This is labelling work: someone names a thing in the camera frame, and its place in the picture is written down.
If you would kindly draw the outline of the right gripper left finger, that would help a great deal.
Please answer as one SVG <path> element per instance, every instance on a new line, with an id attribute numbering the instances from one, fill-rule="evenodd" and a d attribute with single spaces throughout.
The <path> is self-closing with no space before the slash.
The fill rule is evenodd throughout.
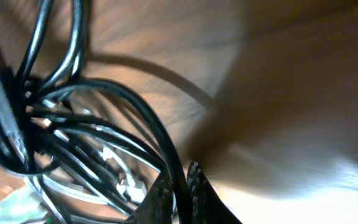
<path id="1" fill-rule="evenodd" d="M 127 218 L 127 224 L 171 224 L 173 213 L 172 181 L 165 170 L 156 178 L 144 201 Z"/>

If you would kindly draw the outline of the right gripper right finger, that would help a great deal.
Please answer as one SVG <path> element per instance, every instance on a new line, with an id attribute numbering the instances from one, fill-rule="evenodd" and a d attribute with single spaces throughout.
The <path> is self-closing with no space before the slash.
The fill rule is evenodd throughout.
<path id="1" fill-rule="evenodd" d="M 241 224 L 223 204 L 196 161 L 188 167 L 186 176 L 192 204 L 192 224 Z"/>

